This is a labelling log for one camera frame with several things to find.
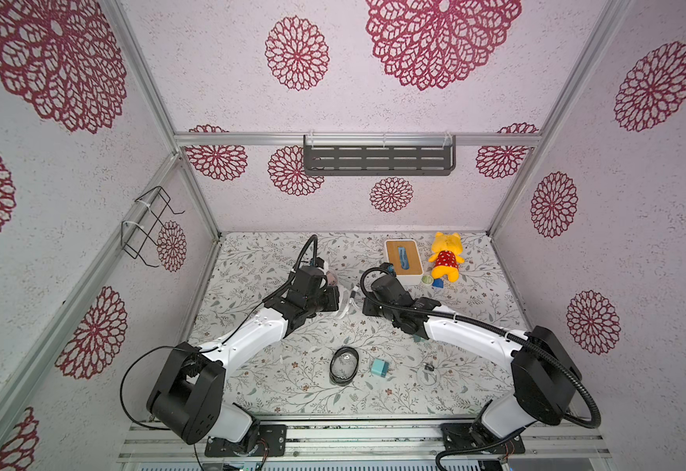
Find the clear round container lid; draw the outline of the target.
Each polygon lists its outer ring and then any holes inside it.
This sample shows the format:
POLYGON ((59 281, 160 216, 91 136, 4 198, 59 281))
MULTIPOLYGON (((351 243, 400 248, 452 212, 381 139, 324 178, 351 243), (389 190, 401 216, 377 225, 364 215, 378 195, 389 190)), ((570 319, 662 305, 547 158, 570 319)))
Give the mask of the clear round container lid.
POLYGON ((361 311, 361 292, 358 288, 352 288, 346 292, 346 296, 341 300, 340 310, 337 318, 344 319, 346 316, 354 315, 361 311))

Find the black rimmed round lid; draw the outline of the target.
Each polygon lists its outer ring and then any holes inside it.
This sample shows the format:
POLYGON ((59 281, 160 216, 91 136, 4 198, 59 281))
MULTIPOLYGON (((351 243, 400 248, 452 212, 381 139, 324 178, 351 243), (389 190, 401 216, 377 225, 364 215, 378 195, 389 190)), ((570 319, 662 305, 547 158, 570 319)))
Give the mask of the black rimmed round lid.
POLYGON ((329 363, 329 380, 336 386, 350 385, 359 369, 360 356, 354 347, 341 347, 333 353, 329 363))

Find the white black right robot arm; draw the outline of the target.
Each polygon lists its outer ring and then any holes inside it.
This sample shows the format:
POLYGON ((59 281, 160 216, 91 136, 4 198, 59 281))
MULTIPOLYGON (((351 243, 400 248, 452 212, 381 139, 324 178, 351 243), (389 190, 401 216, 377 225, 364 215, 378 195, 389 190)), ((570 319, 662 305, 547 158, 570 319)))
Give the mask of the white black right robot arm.
POLYGON ((512 390, 488 402, 473 424, 473 434, 498 443, 541 423, 566 420, 595 429, 601 413, 582 384, 582 374, 555 334, 543 327, 530 332, 506 330, 464 316, 431 298, 412 298, 396 276, 382 268, 360 278, 367 315, 424 340, 441 341, 488 360, 512 377, 512 390))

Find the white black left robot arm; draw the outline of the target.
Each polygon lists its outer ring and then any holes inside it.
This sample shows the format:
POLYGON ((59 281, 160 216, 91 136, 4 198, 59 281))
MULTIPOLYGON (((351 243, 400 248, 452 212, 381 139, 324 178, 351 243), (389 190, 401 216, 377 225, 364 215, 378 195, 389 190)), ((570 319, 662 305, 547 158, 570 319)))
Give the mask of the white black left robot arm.
POLYGON ((339 309, 337 286, 325 270, 303 266, 262 302, 262 308, 231 333, 194 347, 171 350, 146 408, 184 443, 223 440, 250 453, 260 441, 260 421, 223 400, 226 380, 266 347, 304 326, 319 312, 339 309))

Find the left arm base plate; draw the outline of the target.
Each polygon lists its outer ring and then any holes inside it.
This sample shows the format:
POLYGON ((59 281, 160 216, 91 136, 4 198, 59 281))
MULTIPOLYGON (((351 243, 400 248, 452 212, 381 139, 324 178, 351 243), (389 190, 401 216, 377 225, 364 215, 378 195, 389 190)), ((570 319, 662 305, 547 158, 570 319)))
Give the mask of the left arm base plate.
POLYGON ((238 442, 209 437, 205 457, 278 457, 285 455, 288 427, 259 423, 238 442))

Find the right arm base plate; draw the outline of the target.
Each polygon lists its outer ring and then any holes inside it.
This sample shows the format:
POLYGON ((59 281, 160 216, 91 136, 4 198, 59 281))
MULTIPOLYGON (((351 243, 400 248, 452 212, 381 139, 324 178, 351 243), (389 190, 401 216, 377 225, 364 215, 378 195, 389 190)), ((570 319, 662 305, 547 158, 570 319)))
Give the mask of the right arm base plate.
POLYGON ((521 434, 510 438, 498 438, 488 432, 482 424, 450 422, 440 425, 445 451, 455 455, 513 455, 525 453, 521 434))

